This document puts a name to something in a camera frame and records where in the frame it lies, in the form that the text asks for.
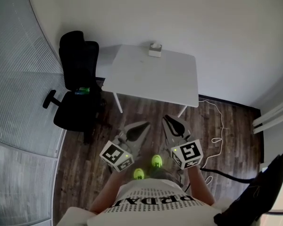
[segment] floor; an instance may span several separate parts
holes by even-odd
[[[153,150],[164,160],[164,166],[178,179],[181,174],[182,183],[188,185],[184,171],[177,173],[178,167],[161,146],[164,142],[161,118],[165,114],[177,115],[181,105],[164,103],[155,100],[119,95],[124,113],[121,114],[112,93],[103,92],[107,101],[102,119],[112,124],[112,129],[97,125],[93,142],[83,143],[83,134],[68,131],[63,144],[54,192],[54,225],[71,207],[89,209],[92,201],[100,192],[110,173],[99,154],[108,140],[113,140],[118,129],[136,121],[149,121],[151,129],[142,150]],[[223,114],[223,148],[220,156],[210,158],[208,169],[217,169],[238,178],[253,178],[257,175],[260,163],[260,148],[263,141],[260,135],[252,134],[252,121],[259,117],[258,110],[209,100],[217,105]],[[219,153],[221,142],[213,144],[211,139],[220,137],[221,116],[217,109],[206,102],[198,108],[188,107],[182,118],[190,122],[192,133],[201,142],[205,158]],[[236,199],[247,187],[213,173],[212,182],[208,185],[218,200],[222,197]]]

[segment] white table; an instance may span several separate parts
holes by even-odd
[[[185,107],[198,107],[195,57],[163,50],[161,58],[150,57],[147,47],[122,45],[105,79],[103,91],[160,100]]]

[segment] person's arm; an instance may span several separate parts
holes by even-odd
[[[115,202],[118,190],[122,185],[123,179],[125,177],[125,171],[126,170],[123,170],[121,172],[114,171],[111,174],[104,188],[93,201],[90,208],[91,212],[99,214],[105,209],[109,208]]]
[[[188,175],[191,185],[192,197],[208,204],[213,205],[215,203],[215,199],[208,189],[208,186],[201,174],[199,166],[194,166],[188,168]]]

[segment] chair backrest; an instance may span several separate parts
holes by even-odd
[[[61,58],[65,87],[76,90],[80,87],[99,89],[95,80],[99,45],[94,41],[85,41],[82,31],[64,34],[60,40]]]

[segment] white cable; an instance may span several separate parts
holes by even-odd
[[[219,156],[219,155],[221,154],[221,152],[222,152],[222,145],[223,145],[223,134],[222,134],[222,132],[223,132],[223,129],[224,129],[225,127],[224,127],[223,121],[222,121],[222,113],[221,113],[220,110],[218,109],[217,105],[215,105],[215,104],[213,104],[213,103],[210,103],[210,102],[207,101],[207,100],[201,100],[201,101],[199,101],[199,102],[200,102],[200,103],[201,103],[201,102],[207,102],[207,103],[209,103],[209,104],[215,106],[216,109],[218,110],[218,112],[219,112],[220,115],[221,115],[221,124],[222,124],[221,137],[215,137],[215,138],[212,138],[212,139],[211,139],[211,142],[212,142],[212,143],[217,143],[217,142],[221,141],[220,152],[219,152],[218,154],[215,154],[215,155],[212,155],[212,156],[207,157],[206,162],[205,162],[204,165],[202,166],[202,168],[204,168],[204,167],[206,166],[206,164],[207,164],[209,158],[212,158],[212,157],[215,157],[215,156]],[[209,185],[212,180],[213,180],[213,177],[212,177],[212,176],[208,176],[207,179],[206,179],[207,185]]]

